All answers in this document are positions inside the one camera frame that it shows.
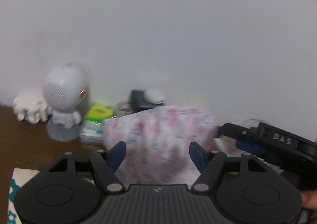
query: mesh speaker grille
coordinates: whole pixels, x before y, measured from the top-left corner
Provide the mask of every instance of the mesh speaker grille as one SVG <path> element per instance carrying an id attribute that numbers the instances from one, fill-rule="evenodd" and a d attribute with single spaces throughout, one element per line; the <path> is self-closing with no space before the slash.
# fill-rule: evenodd
<path id="1" fill-rule="evenodd" d="M 67 98 L 64 90 L 57 83 L 50 82 L 44 86 L 44 97 L 49 105 L 58 110 L 63 111 L 68 109 Z"/>

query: pink floral fabric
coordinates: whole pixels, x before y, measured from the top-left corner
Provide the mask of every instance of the pink floral fabric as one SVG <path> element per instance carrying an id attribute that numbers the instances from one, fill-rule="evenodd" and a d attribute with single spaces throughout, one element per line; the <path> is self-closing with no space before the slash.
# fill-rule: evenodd
<path id="1" fill-rule="evenodd" d="M 126 142 L 127 155 L 119 167 L 123 183 L 191 186 L 199 171 L 189 157 L 189 144 L 216 149 L 215 123 L 199 109 L 157 107 L 103 122 L 103 143 L 110 149 Z"/>

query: ribbed black plate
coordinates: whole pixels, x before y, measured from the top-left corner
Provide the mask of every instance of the ribbed black plate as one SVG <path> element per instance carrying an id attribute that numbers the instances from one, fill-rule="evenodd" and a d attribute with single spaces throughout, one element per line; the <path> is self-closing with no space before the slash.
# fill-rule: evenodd
<path id="1" fill-rule="evenodd" d="M 228 223 L 210 197 L 195 195 L 185 185 L 132 185 L 122 195 L 108 196 L 84 224 L 217 224 Z"/>

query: circular pad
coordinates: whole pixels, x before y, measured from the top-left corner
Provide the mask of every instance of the circular pad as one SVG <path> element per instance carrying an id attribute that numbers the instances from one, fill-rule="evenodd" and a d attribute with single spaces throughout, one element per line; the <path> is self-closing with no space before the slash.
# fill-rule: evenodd
<path id="1" fill-rule="evenodd" d="M 216 200 L 233 222 L 280 224 L 295 220 L 302 208 L 299 191 L 276 173 L 248 172 L 223 181 Z"/>
<path id="2" fill-rule="evenodd" d="M 51 185 L 38 191 L 36 199 L 46 206 L 59 206 L 69 202 L 73 191 L 67 186 Z"/>
<path id="3" fill-rule="evenodd" d="M 253 185 L 243 190 L 243 197 L 255 205 L 271 205 L 280 198 L 279 192 L 270 186 Z"/>
<path id="4" fill-rule="evenodd" d="M 100 192 L 67 172 L 41 172 L 16 194 L 14 206 L 28 223 L 69 224 L 87 218 L 98 206 Z"/>

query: finger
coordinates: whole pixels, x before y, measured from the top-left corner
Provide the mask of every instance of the finger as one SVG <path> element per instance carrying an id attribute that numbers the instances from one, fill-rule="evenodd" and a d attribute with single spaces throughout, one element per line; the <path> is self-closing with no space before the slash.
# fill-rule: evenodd
<path id="1" fill-rule="evenodd" d="M 311 210 L 317 210 L 317 192 L 300 191 L 303 200 L 303 207 Z"/>
<path id="2" fill-rule="evenodd" d="M 313 212 L 310 216 L 309 224 L 317 224 L 317 212 Z"/>

